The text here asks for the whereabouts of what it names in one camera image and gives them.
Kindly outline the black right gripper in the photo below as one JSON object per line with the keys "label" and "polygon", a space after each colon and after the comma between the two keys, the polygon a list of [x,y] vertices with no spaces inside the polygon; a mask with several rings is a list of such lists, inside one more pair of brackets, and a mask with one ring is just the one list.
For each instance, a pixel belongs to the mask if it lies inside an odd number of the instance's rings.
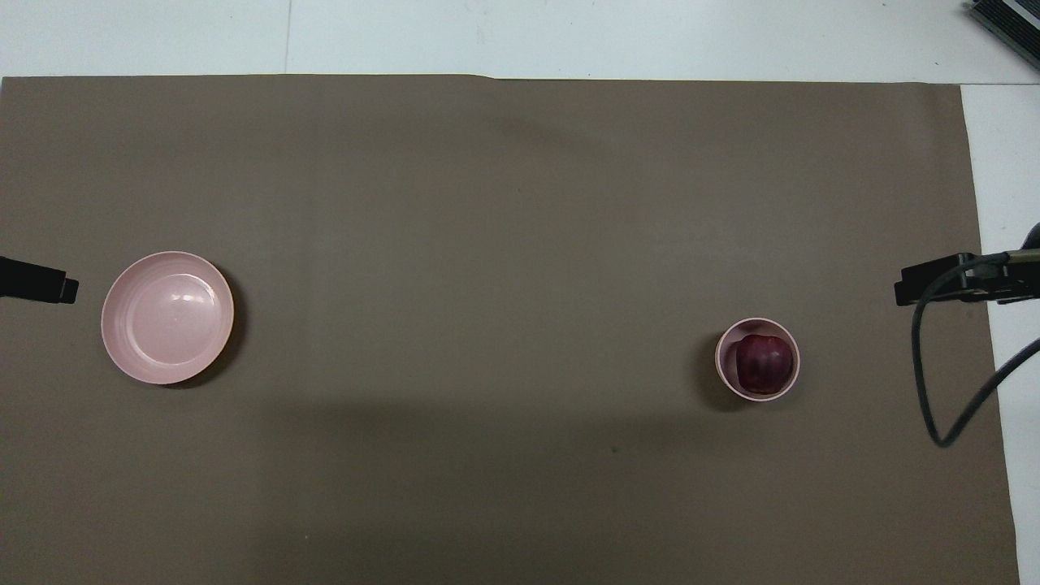
{"label": "black right gripper", "polygon": [[959,301],[963,297],[963,302],[1012,304],[1039,297],[1039,251],[1010,249],[973,255],[970,259],[968,254],[951,254],[905,268],[895,282],[896,305],[916,304],[938,277],[965,263],[965,273],[959,273],[940,286],[931,297],[934,302]]}

